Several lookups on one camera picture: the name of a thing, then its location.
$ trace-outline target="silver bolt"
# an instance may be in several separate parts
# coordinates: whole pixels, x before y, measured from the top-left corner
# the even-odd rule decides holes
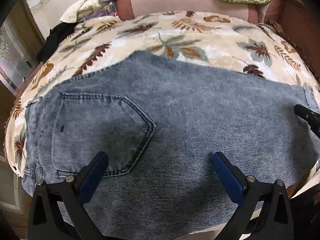
[[[249,182],[255,182],[256,178],[255,178],[254,176],[249,175],[249,176],[247,177],[247,180],[248,180]]]
[[[280,180],[280,179],[277,179],[277,184],[278,184],[279,186],[283,186],[283,185],[284,185],[283,181]]]
[[[74,176],[68,176],[66,177],[66,182],[73,182],[74,179],[75,179]]]
[[[41,179],[41,180],[39,180],[38,182],[37,182],[37,185],[38,186],[41,186],[43,184],[43,179]]]

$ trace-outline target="black cloth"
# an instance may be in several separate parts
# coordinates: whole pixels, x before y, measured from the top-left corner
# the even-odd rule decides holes
[[[77,24],[78,23],[60,23],[50,30],[50,35],[37,54],[37,60],[46,62],[57,50],[60,42],[74,32]]]

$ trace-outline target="floral bedspread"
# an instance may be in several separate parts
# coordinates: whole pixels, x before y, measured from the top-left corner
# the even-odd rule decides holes
[[[72,76],[112,66],[136,50],[176,60],[226,68],[290,85],[318,83],[296,50],[264,26],[225,15],[167,12],[122,22],[106,16],[76,27],[36,73],[15,103],[7,123],[5,151],[13,171],[23,177],[26,156],[25,110],[52,87]]]

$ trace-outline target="denim fabric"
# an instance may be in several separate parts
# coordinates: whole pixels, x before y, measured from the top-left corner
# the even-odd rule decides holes
[[[85,205],[104,235],[172,239],[209,228],[236,208],[212,153],[286,186],[319,158],[295,104],[319,112],[310,87],[138,51],[29,104],[23,187],[32,195],[39,179],[61,182],[105,151],[110,166]]]

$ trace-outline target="back pocket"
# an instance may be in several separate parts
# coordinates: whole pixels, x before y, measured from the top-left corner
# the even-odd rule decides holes
[[[109,157],[106,176],[128,173],[154,133],[153,121],[127,97],[60,94],[51,151],[58,174],[79,172],[99,151]]]

